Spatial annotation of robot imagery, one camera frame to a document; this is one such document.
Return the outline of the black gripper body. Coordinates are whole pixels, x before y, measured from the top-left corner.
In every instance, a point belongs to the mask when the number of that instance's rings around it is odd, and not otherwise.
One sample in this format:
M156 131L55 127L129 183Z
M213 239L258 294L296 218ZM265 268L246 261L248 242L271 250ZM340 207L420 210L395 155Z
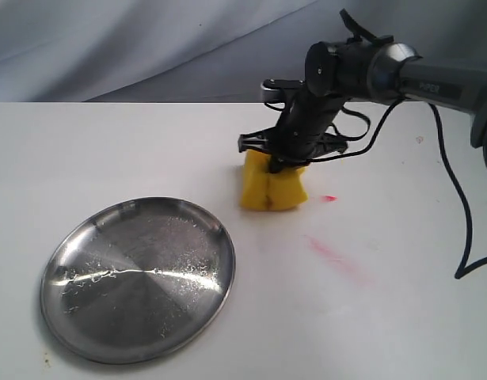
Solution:
M255 150L283 161L286 166L307 166L315 158L343 153L348 143L328 133L347 97L316 97L300 89L287 103L274 127L240 135L238 151Z

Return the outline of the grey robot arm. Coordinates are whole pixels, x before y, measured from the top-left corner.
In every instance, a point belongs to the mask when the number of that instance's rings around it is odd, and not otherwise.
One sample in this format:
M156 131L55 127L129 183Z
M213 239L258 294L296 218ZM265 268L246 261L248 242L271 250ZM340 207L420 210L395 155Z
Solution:
M266 101L284 107L274 127L241 135L238 149L271 155L274 173L343 154L351 138L327 129L351 100L423 101L469 114L470 145L483 150L487 168L487 64L426 59L407 44L319 42L306 54L302 81L266 80L262 88Z

